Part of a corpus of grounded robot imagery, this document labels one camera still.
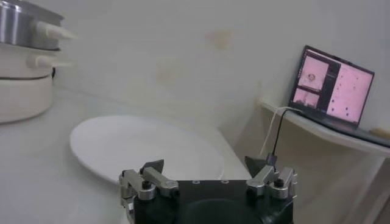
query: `shelf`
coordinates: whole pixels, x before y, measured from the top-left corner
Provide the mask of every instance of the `shelf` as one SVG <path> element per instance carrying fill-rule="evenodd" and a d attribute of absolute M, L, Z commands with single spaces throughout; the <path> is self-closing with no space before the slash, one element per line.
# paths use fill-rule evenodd
<path fill-rule="evenodd" d="M 262 110 L 269 110 L 272 113 L 275 112 L 276 107 L 273 107 L 269 105 L 268 103 L 260 103 L 260 107 Z M 278 115 L 282 115 L 283 110 L 280 110 L 278 112 Z M 383 147 L 381 145 L 377 145 L 371 142 L 367 142 L 364 140 L 360 140 L 358 138 L 354 138 L 348 135 L 344 135 L 341 133 L 338 133 L 336 131 L 333 131 L 321 124 L 317 124 L 305 117 L 299 116 L 296 113 L 293 112 L 286 112 L 284 119 L 287 119 L 288 121 L 292 122 L 293 124 L 300 126 L 304 130 L 310 132 L 311 134 L 335 143 L 339 144 L 345 147 L 349 147 L 352 149 L 361 150 L 367 153 L 371 153 L 374 155 L 384 156 L 386 158 L 390 158 L 390 148 Z"/>

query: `cable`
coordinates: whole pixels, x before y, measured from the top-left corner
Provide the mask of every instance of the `cable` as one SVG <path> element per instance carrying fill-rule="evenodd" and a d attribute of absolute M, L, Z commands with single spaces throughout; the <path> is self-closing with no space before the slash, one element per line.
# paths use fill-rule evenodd
<path fill-rule="evenodd" d="M 261 155 L 263 154 L 264 149 L 265 149 L 265 147 L 266 147 L 266 143 L 267 143 L 267 141 L 268 141 L 269 135 L 271 134 L 272 125 L 274 124 L 274 120 L 275 120 L 276 114 L 277 114 L 280 110 L 282 110 L 282 109 L 286 109 L 286 110 L 287 110 L 287 109 L 290 109 L 290 110 L 300 111 L 300 110 L 295 109 L 295 108 L 292 108 L 292 107 L 278 107 L 278 108 L 276 108 L 276 110 L 275 110 L 275 112 L 274 112 L 274 115 L 272 116 L 271 123 L 269 124 L 268 131 L 267 131 L 267 135 L 266 135 L 266 137 L 265 137 L 265 139 L 264 139 L 264 142 L 263 142 L 263 146 L 261 147 L 261 150 L 260 150 L 260 152 L 259 152 L 257 158 L 261 158 Z"/>
<path fill-rule="evenodd" d="M 275 156 L 275 153 L 276 153 L 276 146 L 277 146 L 277 144 L 278 144 L 280 129 L 282 129 L 283 117 L 285 116 L 285 114 L 286 114 L 287 111 L 299 111 L 299 112 L 302 112 L 301 110 L 297 110 L 297 109 L 295 109 L 295 108 L 287 108 L 287 109 L 282 113 L 282 115 L 280 116 L 280 122 L 279 122 L 278 132 L 276 133 L 274 149 L 272 150 L 272 155 L 274 155 L 274 156 Z"/>

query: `white handle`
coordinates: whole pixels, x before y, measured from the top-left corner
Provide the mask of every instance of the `white handle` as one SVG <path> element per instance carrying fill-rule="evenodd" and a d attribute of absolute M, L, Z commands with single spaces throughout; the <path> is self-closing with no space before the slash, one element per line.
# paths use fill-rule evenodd
<path fill-rule="evenodd" d="M 56 56 L 51 55 L 30 55 L 27 59 L 27 64 L 30 68 L 53 68 L 72 66 L 72 63 L 58 61 Z"/>
<path fill-rule="evenodd" d="M 70 31 L 62 27 L 48 24 L 41 21 L 37 22 L 35 29 L 37 33 L 40 33 L 41 35 L 50 39 L 58 39 L 58 40 L 77 39 L 77 36 L 71 33 Z"/>

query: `screw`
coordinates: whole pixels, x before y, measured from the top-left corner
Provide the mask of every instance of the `screw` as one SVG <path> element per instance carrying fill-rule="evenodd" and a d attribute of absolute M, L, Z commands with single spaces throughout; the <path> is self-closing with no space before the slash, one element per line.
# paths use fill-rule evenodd
<path fill-rule="evenodd" d="M 276 181 L 274 181 L 274 186 L 275 187 L 283 187 L 285 185 L 285 182 L 283 179 L 278 178 Z"/>
<path fill-rule="evenodd" d="M 142 182 L 142 189 L 146 190 L 152 187 L 152 183 L 150 181 L 143 181 Z"/>

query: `white plate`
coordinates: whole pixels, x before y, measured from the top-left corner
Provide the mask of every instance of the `white plate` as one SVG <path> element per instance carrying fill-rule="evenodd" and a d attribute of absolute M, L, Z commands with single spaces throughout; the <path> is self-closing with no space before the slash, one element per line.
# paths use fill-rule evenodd
<path fill-rule="evenodd" d="M 92 172 L 113 183 L 122 170 L 164 159 L 173 180 L 217 180 L 224 163 L 216 149 L 195 133 L 163 121 L 135 116 L 89 119 L 71 133 L 73 154 Z"/>

